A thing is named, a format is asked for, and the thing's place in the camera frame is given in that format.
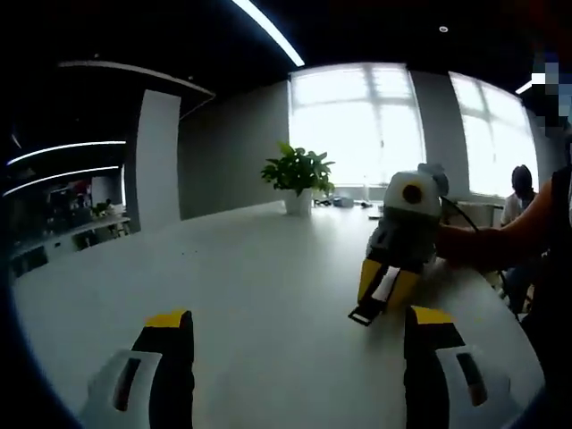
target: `window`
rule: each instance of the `window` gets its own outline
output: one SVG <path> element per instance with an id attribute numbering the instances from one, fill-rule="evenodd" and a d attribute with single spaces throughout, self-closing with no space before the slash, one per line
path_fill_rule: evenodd
<path id="1" fill-rule="evenodd" d="M 534 140 L 518 98 L 480 80 L 450 74 L 463 118 L 471 192 L 507 197 L 511 174 L 525 164 L 538 190 Z"/>
<path id="2" fill-rule="evenodd" d="M 294 73 L 290 143 L 328 152 L 338 186 L 386 184 L 425 160 L 409 73 L 399 64 L 346 64 Z"/>

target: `black ceiling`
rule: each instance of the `black ceiling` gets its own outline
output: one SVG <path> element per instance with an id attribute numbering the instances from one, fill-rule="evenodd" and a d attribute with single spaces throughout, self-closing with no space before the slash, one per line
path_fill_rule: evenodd
<path id="1" fill-rule="evenodd" d="M 530 79 L 535 50 L 559 49 L 565 34 L 559 31 L 566 24 L 565 11 L 538 0 L 253 3 L 306 67 L 400 62 L 413 69 L 461 72 L 510 92 Z M 124 139 L 148 80 L 135 73 L 57 69 L 61 61 L 97 59 L 190 77 L 218 98 L 283 80 L 297 69 L 231 0 L 54 0 L 17 7 L 14 127 L 23 149 L 12 145 L 15 152 Z M 441 33 L 441 25 L 449 32 Z M 542 107 L 542 101 L 530 104 Z"/>

